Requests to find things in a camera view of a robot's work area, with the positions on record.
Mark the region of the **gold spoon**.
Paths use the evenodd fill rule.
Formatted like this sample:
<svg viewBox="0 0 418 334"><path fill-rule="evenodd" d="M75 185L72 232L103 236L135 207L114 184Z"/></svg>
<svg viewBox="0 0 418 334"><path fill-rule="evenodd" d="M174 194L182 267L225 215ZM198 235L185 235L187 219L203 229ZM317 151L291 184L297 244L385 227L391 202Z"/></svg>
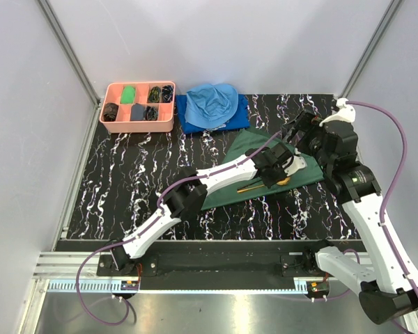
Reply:
<svg viewBox="0 0 418 334"><path fill-rule="evenodd" d="M285 186L290 182L290 180L291 180L291 178L287 177L283 180L278 181L276 183L276 185L277 186ZM252 191L252 190L255 190L255 189L259 189L259 188L262 188L262 187L265 187L265 185L264 184L255 185L253 183L253 184L250 184L250 185L247 185L247 186L244 186L244 187L241 187L241 188L237 189L236 192L237 193L245 193L245 192Z"/></svg>

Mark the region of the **dark green cloth napkin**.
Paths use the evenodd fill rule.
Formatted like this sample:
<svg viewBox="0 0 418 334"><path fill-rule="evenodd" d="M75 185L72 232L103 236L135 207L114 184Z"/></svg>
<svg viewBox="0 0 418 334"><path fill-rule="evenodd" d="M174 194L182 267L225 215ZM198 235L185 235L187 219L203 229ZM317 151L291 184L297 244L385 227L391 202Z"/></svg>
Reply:
<svg viewBox="0 0 418 334"><path fill-rule="evenodd" d="M228 149L222 163L225 164L232 162L234 159L237 159L242 154L244 154L248 149L256 150L258 147L262 146L262 144L264 144L269 138L270 135L267 132L261 131L259 129L249 128L241 130ZM219 189L208 195L201 209L207 210L226 205L232 205L238 202L256 199L262 196L269 196L323 181L323 172L318 166L316 160L306 154L302 154L302 157L306 161L307 167L290 176L288 184L283 186L274 185L272 188L262 186L260 188L246 191L244 193L237 193L239 187L247 186L248 184L252 183L252 180L246 182L237 182L235 184L223 187L222 189Z"/></svg>

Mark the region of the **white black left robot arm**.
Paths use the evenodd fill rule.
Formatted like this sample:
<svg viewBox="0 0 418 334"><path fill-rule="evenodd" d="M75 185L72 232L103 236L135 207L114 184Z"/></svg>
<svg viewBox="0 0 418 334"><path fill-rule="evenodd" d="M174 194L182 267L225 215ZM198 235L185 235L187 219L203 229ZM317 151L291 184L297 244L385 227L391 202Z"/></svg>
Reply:
<svg viewBox="0 0 418 334"><path fill-rule="evenodd" d="M212 193L238 182L258 179L270 188L306 167L303 157L283 143L250 149L225 164L196 170L186 167L180 179L166 188L157 200L157 209L132 234L110 248L112 267L121 275L130 275L136 261L164 232L200 211Z"/></svg>

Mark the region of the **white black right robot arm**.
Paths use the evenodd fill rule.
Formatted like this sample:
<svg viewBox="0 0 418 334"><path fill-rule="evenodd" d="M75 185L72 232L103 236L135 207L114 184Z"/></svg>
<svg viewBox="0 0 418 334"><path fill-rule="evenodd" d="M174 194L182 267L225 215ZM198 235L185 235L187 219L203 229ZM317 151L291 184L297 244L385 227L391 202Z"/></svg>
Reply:
<svg viewBox="0 0 418 334"><path fill-rule="evenodd" d="M311 276L334 276L358 296L373 323L383 324L418 310L418 269L383 207L388 196L371 169L357 160L353 120L344 112L322 119L303 111L284 140L302 133L296 148L320 166L328 189L357 228L373 268L363 267L327 240L303 250L302 267Z"/></svg>

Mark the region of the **blue folded cloth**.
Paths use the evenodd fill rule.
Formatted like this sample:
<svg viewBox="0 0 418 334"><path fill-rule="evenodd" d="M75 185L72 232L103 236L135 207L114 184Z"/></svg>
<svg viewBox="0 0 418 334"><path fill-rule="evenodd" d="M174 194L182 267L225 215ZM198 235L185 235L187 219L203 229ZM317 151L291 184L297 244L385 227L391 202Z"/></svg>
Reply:
<svg viewBox="0 0 418 334"><path fill-rule="evenodd" d="M250 127L249 124L249 112L248 112L248 100L245 95L239 95L238 108L233 117L226 121L223 125L213 129L203 129L188 123L185 120L185 111L187 106L186 95L177 95L175 98L175 105L184 134L193 134L204 131L219 132L219 131L231 131L237 129L246 129Z"/></svg>

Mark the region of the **light blue bucket hat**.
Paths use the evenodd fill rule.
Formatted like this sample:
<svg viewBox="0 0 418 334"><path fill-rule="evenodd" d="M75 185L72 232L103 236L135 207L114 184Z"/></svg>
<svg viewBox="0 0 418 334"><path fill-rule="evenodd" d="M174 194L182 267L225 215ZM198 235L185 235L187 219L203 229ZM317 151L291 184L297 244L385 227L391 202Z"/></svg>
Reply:
<svg viewBox="0 0 418 334"><path fill-rule="evenodd" d="M239 94L230 84L202 84L186 92L185 121L214 129L229 121L238 109Z"/></svg>

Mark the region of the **black blue rolled sock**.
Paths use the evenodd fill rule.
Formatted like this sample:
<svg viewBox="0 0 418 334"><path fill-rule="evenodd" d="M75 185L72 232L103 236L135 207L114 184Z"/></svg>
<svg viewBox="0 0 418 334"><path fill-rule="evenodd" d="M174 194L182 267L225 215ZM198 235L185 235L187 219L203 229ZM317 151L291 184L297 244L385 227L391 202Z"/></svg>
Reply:
<svg viewBox="0 0 418 334"><path fill-rule="evenodd" d="M170 103L173 99L174 88L172 85L165 85L162 87L161 103Z"/></svg>

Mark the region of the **black patterned rolled sock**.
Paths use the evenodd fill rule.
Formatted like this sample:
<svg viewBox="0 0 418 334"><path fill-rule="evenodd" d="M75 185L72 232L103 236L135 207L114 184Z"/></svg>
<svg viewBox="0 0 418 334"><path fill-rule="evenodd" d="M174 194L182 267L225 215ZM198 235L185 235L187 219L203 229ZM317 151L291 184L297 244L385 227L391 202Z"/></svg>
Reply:
<svg viewBox="0 0 418 334"><path fill-rule="evenodd" d="M144 111L145 121L157 121L159 116L159 110L155 106L147 106Z"/></svg>

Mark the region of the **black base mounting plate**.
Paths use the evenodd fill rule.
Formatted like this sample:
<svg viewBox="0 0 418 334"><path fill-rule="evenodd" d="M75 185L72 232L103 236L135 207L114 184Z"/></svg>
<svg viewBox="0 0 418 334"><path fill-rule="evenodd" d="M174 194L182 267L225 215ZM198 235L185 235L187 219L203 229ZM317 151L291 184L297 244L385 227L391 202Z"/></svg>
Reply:
<svg viewBox="0 0 418 334"><path fill-rule="evenodd" d="M101 255L99 276L127 280L141 276L141 290L247 292L288 289L297 277L322 280L325 274L308 254L324 241L156 241L139 259L117 269Z"/></svg>

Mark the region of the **black yellow rolled sock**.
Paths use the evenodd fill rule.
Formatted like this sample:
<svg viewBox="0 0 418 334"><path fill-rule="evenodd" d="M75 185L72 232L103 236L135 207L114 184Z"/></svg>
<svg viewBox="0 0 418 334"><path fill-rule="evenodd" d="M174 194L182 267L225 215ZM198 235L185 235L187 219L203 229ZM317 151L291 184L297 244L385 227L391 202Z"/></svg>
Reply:
<svg viewBox="0 0 418 334"><path fill-rule="evenodd" d="M159 86L153 86L149 90L148 103L159 103L161 96L161 88Z"/></svg>

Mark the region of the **pink compartment tray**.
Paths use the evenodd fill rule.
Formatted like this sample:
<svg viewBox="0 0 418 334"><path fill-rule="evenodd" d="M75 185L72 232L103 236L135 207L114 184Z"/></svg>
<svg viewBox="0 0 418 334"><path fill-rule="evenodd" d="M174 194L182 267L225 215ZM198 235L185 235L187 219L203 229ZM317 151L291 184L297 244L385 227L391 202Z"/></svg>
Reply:
<svg viewBox="0 0 418 334"><path fill-rule="evenodd" d="M175 95L176 85L172 81L111 83L99 121L112 134L170 132Z"/></svg>

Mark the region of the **black marble pattern mat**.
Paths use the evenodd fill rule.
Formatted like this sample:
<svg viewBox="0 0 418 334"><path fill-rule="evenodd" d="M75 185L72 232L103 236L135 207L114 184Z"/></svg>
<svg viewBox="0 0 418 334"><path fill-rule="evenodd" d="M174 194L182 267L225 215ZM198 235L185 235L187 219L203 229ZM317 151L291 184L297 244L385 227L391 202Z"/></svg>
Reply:
<svg viewBox="0 0 418 334"><path fill-rule="evenodd" d="M237 131L111 134L95 129L66 238L109 240L136 230L184 166L221 164ZM324 183L212 208L167 231L172 240L357 239Z"/></svg>

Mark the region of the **grey folded cloth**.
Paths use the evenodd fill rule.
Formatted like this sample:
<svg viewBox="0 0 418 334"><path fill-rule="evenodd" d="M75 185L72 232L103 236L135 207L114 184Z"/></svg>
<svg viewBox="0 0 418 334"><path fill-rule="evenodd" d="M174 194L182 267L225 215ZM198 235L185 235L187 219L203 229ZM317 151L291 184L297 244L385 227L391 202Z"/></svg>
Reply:
<svg viewBox="0 0 418 334"><path fill-rule="evenodd" d="M142 104L133 104L130 109L130 121L139 122L144 120L145 106Z"/></svg>

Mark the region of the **green rolled cloth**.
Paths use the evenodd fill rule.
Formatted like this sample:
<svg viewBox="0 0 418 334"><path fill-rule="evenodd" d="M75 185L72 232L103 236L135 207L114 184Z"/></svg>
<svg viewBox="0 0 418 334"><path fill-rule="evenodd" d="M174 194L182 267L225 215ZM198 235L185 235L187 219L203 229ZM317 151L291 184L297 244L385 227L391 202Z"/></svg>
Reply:
<svg viewBox="0 0 418 334"><path fill-rule="evenodd" d="M134 86L125 86L121 93L121 104L134 104L136 97L136 88Z"/></svg>

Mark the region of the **dark rolled sock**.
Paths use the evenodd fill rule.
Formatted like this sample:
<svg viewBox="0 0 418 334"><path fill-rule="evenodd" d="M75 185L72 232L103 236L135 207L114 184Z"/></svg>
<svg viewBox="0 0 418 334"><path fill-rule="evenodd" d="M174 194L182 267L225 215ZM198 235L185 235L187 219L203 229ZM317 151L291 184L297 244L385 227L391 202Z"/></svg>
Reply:
<svg viewBox="0 0 418 334"><path fill-rule="evenodd" d="M102 110L102 120L104 122L114 122L116 121L118 115L119 105L110 102L104 105Z"/></svg>

